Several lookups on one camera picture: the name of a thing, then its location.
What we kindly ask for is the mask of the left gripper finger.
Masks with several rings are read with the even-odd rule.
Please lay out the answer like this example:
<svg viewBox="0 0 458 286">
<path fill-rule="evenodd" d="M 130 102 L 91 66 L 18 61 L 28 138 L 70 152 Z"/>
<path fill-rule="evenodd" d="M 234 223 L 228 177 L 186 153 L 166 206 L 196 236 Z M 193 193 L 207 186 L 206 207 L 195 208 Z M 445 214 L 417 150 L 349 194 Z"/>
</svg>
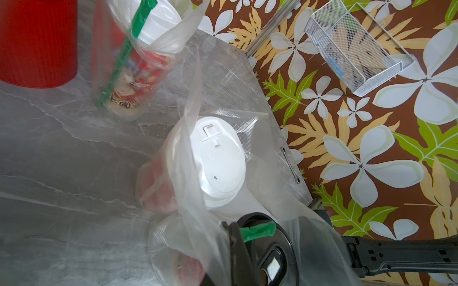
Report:
<svg viewBox="0 0 458 286">
<path fill-rule="evenodd" d="M 260 286 L 260 270 L 249 256 L 239 225 L 236 222 L 223 222 L 230 242 L 230 266 L 232 286 Z"/>
</svg>

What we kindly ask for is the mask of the black lid red cup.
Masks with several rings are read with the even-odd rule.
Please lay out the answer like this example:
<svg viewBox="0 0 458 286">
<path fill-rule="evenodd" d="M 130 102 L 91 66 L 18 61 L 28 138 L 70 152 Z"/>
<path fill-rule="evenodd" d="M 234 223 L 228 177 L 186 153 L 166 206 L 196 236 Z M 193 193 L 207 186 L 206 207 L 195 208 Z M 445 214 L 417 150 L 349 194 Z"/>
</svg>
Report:
<svg viewBox="0 0 458 286">
<path fill-rule="evenodd" d="M 298 263 L 286 231 L 263 213 L 246 214 L 237 223 L 241 228 L 272 223 L 276 229 L 272 236 L 245 243 L 248 258 L 242 265 L 233 266 L 237 277 L 232 279 L 232 284 L 234 286 L 298 286 Z"/>
</svg>

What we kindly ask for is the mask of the green straw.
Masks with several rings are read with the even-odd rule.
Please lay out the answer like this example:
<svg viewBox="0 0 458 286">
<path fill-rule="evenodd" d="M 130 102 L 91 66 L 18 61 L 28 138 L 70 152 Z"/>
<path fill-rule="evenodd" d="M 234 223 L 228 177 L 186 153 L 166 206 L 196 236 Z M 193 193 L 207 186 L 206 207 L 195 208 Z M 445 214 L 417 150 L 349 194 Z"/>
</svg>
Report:
<svg viewBox="0 0 458 286">
<path fill-rule="evenodd" d="M 276 223 L 267 222 L 250 227 L 240 228 L 240 233 L 245 243 L 254 241 L 260 238 L 272 237 L 276 232 Z"/>
<path fill-rule="evenodd" d="M 110 98 L 111 93 L 113 92 L 116 82 L 119 79 L 122 69 L 127 63 L 132 49 L 133 44 L 129 38 L 129 35 L 132 36 L 133 40 L 136 40 L 141 33 L 142 28 L 144 27 L 145 22 L 150 14 L 150 12 L 157 6 L 158 2 L 156 0 L 141 0 L 140 4 L 131 19 L 131 24 L 128 29 L 128 35 L 126 36 L 121 48 L 119 49 L 117 58 L 114 62 L 113 72 L 110 75 L 109 81 L 106 86 L 103 88 L 101 95 L 95 100 L 98 106 L 103 106 L 105 102 Z"/>
</svg>

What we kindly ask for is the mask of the white lid cup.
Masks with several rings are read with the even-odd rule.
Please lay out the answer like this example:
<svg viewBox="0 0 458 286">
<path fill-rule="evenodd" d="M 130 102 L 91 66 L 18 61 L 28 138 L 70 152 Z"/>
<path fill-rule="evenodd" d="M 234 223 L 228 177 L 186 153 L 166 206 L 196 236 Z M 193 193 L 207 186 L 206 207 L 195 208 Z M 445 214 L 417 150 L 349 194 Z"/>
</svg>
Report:
<svg viewBox="0 0 458 286">
<path fill-rule="evenodd" d="M 140 1 L 96 2 L 91 47 L 91 95 L 94 101 L 109 81 L 139 4 Z M 133 45 L 110 98 L 101 106 L 106 113 L 132 122 L 145 112 L 175 61 L 174 56 L 149 51 L 149 46 L 180 21 L 178 11 L 169 1 L 158 1 Z"/>
<path fill-rule="evenodd" d="M 172 185 L 172 163 L 181 128 L 174 126 L 163 146 L 138 172 L 136 198 L 150 213 L 177 210 L 175 187 Z M 205 206 L 215 209 L 228 204 L 243 186 L 246 160 L 242 143 L 234 128 L 225 120 L 200 116 L 190 134 L 194 163 L 178 160 L 186 170 L 197 171 Z"/>
</svg>

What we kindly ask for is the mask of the clear plastic carrier bag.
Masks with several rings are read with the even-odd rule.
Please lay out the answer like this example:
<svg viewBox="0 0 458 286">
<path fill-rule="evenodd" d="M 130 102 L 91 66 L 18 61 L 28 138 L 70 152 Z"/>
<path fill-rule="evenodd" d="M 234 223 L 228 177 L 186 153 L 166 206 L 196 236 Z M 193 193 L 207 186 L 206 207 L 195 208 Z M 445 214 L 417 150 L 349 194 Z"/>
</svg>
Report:
<svg viewBox="0 0 458 286">
<path fill-rule="evenodd" d="M 128 122 L 138 119 L 180 59 L 209 4 L 96 1 L 91 46 L 96 107 Z"/>
</svg>

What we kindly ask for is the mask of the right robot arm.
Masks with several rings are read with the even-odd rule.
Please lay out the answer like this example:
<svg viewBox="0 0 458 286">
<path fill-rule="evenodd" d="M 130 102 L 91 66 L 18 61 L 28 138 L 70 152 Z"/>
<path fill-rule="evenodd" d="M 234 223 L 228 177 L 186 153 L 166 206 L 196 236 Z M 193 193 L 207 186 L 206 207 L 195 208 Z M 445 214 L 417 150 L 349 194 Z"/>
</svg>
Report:
<svg viewBox="0 0 458 286">
<path fill-rule="evenodd" d="M 308 207 L 300 212 L 301 274 L 311 286 L 360 286 L 361 279 L 392 272 L 456 275 L 458 238 L 378 241 L 343 237 Z"/>
</svg>

